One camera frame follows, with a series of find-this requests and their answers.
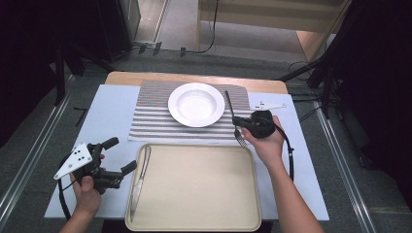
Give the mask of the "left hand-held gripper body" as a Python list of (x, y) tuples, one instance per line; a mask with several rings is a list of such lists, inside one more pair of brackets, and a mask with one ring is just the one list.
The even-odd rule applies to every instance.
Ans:
[(103, 194), (107, 188), (119, 188), (123, 179), (121, 172), (107, 171), (101, 167), (102, 143), (77, 145), (63, 160), (53, 178), (58, 181), (64, 176), (72, 174), (80, 183), (85, 176), (91, 176), (94, 188)]

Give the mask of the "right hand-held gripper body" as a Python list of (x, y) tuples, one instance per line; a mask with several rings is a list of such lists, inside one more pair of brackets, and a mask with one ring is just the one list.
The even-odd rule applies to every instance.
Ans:
[(284, 139), (287, 139), (287, 135), (284, 130), (274, 122), (271, 109), (284, 108), (285, 104), (265, 104), (260, 102), (255, 106), (254, 111), (251, 113), (249, 118), (250, 124), (252, 125), (250, 132), (257, 139), (263, 139), (275, 131), (278, 131)]

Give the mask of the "silver fork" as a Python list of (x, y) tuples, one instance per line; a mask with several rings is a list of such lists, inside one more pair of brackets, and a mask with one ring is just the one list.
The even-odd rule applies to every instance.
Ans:
[[(233, 108), (232, 108), (232, 104), (231, 104), (231, 100), (230, 100), (228, 91), (226, 90), (224, 92), (224, 94), (225, 94), (227, 104), (228, 104), (228, 107), (229, 107), (229, 110), (230, 110), (230, 113), (231, 113), (231, 118), (234, 118), (234, 112), (233, 112)], [(236, 141), (238, 142), (238, 144), (241, 147), (245, 148), (247, 146), (247, 144), (246, 144), (245, 140), (243, 139), (243, 136), (242, 136), (240, 130), (237, 128), (237, 126), (234, 126), (234, 137), (235, 137)]]

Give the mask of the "silver table knife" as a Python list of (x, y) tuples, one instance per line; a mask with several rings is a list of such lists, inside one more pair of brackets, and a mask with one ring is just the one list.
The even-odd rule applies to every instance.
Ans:
[(142, 164), (142, 170), (140, 171), (139, 179), (137, 181), (137, 184), (135, 184), (132, 188), (132, 195), (131, 195), (131, 203), (130, 203), (130, 208), (129, 208), (129, 219), (130, 221), (134, 220), (135, 214), (136, 214), (136, 209), (139, 201), (139, 197), (141, 194), (141, 190), (143, 187), (143, 182), (144, 178), (146, 175), (147, 167), (150, 161), (152, 153), (152, 148), (150, 146), (145, 146), (144, 147), (144, 160)]

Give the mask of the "white plate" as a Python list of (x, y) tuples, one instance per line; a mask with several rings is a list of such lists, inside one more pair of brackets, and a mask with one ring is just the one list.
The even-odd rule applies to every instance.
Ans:
[(206, 83), (185, 83), (172, 91), (168, 99), (171, 116), (188, 127), (206, 127), (217, 122), (225, 109), (221, 93)]

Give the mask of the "beige plastic tray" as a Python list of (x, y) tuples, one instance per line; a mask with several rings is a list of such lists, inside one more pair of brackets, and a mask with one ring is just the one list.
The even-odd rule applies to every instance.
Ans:
[(134, 215), (125, 225), (140, 232), (252, 232), (260, 227), (252, 153), (236, 146), (150, 144), (137, 155), (138, 183), (147, 167)]

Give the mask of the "person's left hand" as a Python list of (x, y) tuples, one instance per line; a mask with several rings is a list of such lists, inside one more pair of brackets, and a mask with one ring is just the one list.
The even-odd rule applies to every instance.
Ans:
[(85, 176), (80, 183), (74, 181), (73, 189), (77, 201), (74, 215), (94, 218), (100, 209), (102, 198), (94, 188), (93, 178)]

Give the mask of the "white table cover sheet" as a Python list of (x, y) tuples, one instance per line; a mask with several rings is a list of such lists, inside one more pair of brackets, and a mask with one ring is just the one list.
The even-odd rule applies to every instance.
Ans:
[[(91, 103), (90, 110), (86, 115), (86, 120), (80, 130), (75, 145), (79, 143), (97, 143), (111, 137), (118, 137), (120, 143), (114, 149), (104, 152), (106, 158), (103, 166), (107, 169), (118, 169), (126, 162), (130, 162), (137, 156), (144, 143), (150, 141), (132, 141), (129, 139), (129, 131), (132, 123), (134, 110), (137, 103), (141, 86), (131, 85), (109, 85), (102, 84), (98, 87), (96, 95)], [(292, 97), (288, 94), (248, 92), (250, 109), (253, 111), (260, 102), (265, 104), (285, 104), (284, 108), (271, 110), (273, 115), (279, 117), (283, 129), (288, 136), (291, 136), (293, 152), (294, 183), (302, 195), (303, 199), (318, 220), (329, 220), (326, 204), (321, 193), (312, 159), (307, 148), (297, 114), (292, 102)], [(193, 144), (193, 143), (173, 143), (172, 144)], [(196, 144), (207, 146), (222, 146), (222, 144)], [(273, 191), (268, 172), (263, 163), (258, 159), (252, 146), (252, 150), (257, 169), (257, 190), (260, 202), (260, 209), (263, 219), (277, 219), (277, 211)], [(104, 204), (98, 213), (98, 217), (120, 218), (124, 216), (127, 192), (130, 191), (130, 178), (125, 182), (129, 184), (121, 185), (119, 190), (109, 190), (103, 195)], [(44, 217), (62, 218), (64, 213), (58, 200), (58, 190), (55, 189), (51, 201), (47, 207)]]

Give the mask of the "striped placemat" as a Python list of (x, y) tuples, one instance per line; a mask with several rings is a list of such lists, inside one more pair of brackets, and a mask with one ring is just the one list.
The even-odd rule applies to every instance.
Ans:
[(175, 120), (168, 110), (170, 94), (179, 82), (145, 81), (141, 85), (129, 131), (132, 141), (230, 145), (236, 142), (234, 125), (224, 92), (227, 90), (235, 116), (252, 112), (247, 89), (233, 84), (210, 84), (223, 96), (223, 116), (206, 127), (188, 127)]

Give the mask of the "wooden table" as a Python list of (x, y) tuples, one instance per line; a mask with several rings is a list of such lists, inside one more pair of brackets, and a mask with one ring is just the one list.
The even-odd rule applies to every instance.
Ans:
[(288, 93), (286, 84), (281, 81), (151, 72), (111, 72), (105, 84), (141, 85), (143, 81), (235, 84), (245, 87), (249, 92)]

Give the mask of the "black metal stand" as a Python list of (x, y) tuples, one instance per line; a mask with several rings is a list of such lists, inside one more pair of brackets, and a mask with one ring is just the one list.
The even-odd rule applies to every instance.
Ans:
[(343, 5), (343, 10), (338, 14), (337, 21), (340, 24), (340, 28), (337, 30), (336, 36), (330, 42), (325, 52), (314, 61), (309, 62), (305, 66), (298, 68), (291, 73), (277, 78), (277, 81), (288, 82), (306, 72), (312, 71), (306, 84), (309, 88), (317, 88), (323, 83), (323, 92), (319, 100), (321, 103), (320, 109), (326, 118), (329, 118), (328, 107), (330, 104), (330, 94), (334, 78), (333, 65), (336, 63), (336, 56), (338, 49), (342, 44), (342, 40), (348, 34), (351, 25), (354, 23), (356, 16), (349, 15), (346, 17), (347, 12), (351, 11), (351, 5), (353, 0), (346, 0)]
[(58, 106), (65, 97), (64, 57), (61, 44), (58, 44), (55, 49), (55, 75), (56, 98), (54, 104), (55, 106)]

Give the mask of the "light wooden furniture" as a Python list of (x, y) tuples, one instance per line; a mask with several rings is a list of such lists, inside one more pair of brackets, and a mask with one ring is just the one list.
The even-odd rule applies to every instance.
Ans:
[(311, 62), (331, 34), (336, 33), (353, 0), (195, 0), (197, 7), (196, 45), (200, 21), (262, 26), (295, 30), (306, 59)]

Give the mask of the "black cabinet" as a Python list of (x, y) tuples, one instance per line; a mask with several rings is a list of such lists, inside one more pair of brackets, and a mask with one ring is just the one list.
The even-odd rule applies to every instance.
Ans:
[(131, 51), (141, 20), (138, 0), (95, 0), (102, 24), (102, 51), (115, 61)]

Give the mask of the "black curtain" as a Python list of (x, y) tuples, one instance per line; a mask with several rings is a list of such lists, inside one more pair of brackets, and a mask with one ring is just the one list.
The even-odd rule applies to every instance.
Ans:
[(64, 66), (84, 67), (71, 41), (87, 0), (0, 0), (0, 148), (56, 90), (55, 49)]
[(339, 94), (368, 138), (360, 151), (412, 211), (412, 0), (353, 0), (341, 32)]

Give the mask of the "metal floor rail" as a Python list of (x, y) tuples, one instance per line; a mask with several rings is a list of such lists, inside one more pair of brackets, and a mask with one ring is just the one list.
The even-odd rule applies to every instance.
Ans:
[(325, 117), (319, 102), (313, 103), (316, 110), (318, 120), (323, 128), (326, 140), (330, 147), (332, 156), (335, 160), (342, 182), (345, 186), (352, 209), (357, 217), (362, 233), (377, 233), (376, 226), (373, 222), (371, 214), (364, 202), (358, 184), (351, 172), (348, 162), (345, 158), (345, 153), (336, 138), (335, 132), (329, 119)]
[(59, 105), (54, 106), (51, 109), (47, 120), (44, 124), (42, 124), (41, 131), (37, 134), (36, 140), (31, 145), (30, 151), (25, 155), (24, 160), (20, 164), (17, 173), (14, 175), (11, 184), (8, 186), (5, 193), (0, 197), (0, 229), (7, 222), (7, 219), (13, 211), (21, 193), (32, 175), (45, 146), (52, 136), (53, 130), (64, 113), (71, 98), (72, 88), (75, 83), (76, 78), (74, 75), (71, 75), (66, 80), (66, 96), (61, 100)]

